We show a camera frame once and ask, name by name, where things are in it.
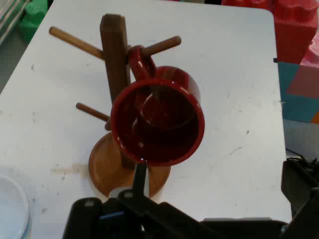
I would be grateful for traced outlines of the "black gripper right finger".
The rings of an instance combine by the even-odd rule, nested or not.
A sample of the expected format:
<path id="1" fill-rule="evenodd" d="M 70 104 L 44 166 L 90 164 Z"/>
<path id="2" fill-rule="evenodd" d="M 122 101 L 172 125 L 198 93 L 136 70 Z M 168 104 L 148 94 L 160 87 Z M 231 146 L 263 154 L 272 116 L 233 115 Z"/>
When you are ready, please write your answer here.
<path id="1" fill-rule="evenodd" d="M 319 161 L 290 157 L 283 163 L 281 190 L 291 204 L 292 220 L 283 239 L 319 237 Z"/>

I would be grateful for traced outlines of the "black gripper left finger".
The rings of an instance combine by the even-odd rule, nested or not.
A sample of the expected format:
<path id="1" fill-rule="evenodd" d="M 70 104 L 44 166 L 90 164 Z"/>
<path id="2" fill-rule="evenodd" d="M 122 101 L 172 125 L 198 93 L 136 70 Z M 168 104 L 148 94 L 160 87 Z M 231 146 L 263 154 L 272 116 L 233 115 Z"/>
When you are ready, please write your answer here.
<path id="1" fill-rule="evenodd" d="M 71 208 L 64 239 L 191 239 L 201 224 L 168 203 L 147 197 L 148 168 L 138 164 L 133 184 L 106 202 L 84 198 Z"/>

